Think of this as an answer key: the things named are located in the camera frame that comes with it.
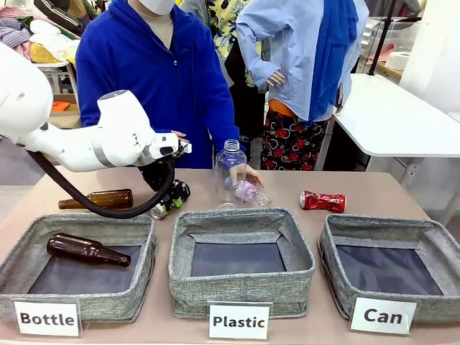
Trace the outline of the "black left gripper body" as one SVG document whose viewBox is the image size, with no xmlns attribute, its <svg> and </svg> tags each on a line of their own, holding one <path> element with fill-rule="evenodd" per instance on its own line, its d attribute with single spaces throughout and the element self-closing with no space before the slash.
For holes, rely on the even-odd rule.
<svg viewBox="0 0 460 345">
<path fill-rule="evenodd" d="M 175 164 L 172 160 L 156 160 L 141 167 L 144 181 L 154 192 L 169 188 L 175 179 Z"/>
</svg>

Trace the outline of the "person's right hand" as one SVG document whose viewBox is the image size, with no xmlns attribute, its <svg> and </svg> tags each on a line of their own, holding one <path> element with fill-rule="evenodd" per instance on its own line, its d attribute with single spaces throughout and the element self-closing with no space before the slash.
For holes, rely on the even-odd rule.
<svg viewBox="0 0 460 345">
<path fill-rule="evenodd" d="M 172 131 L 178 138 L 178 150 L 173 154 L 174 157 L 180 157 L 185 153 L 188 153 L 190 141 L 186 138 L 186 134 L 182 132 Z"/>
</svg>

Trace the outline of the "person's left hand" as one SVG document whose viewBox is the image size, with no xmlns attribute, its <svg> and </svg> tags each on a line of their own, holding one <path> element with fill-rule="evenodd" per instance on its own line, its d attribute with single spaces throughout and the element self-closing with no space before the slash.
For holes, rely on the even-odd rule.
<svg viewBox="0 0 460 345">
<path fill-rule="evenodd" d="M 247 180 L 258 188 L 264 187 L 260 173 L 246 163 L 231 167 L 229 175 L 233 186 L 238 185 L 240 180 Z"/>
</svg>

